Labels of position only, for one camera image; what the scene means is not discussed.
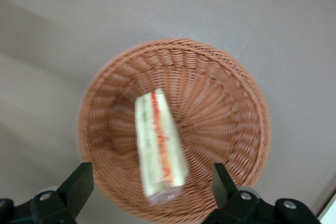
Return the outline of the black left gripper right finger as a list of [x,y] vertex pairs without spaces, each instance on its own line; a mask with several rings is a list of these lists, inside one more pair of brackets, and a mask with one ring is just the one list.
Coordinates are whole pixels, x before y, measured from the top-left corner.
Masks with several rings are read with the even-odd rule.
[[251,188],[236,187],[224,164],[213,165],[212,191],[217,204],[203,221],[216,223],[320,223],[302,202],[280,198],[265,202]]

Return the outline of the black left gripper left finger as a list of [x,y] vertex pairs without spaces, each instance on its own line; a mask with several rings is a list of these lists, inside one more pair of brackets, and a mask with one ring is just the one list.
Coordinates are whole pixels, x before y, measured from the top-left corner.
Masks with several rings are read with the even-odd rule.
[[93,167],[81,163],[58,187],[46,188],[21,205],[1,199],[1,223],[76,223],[94,189]]

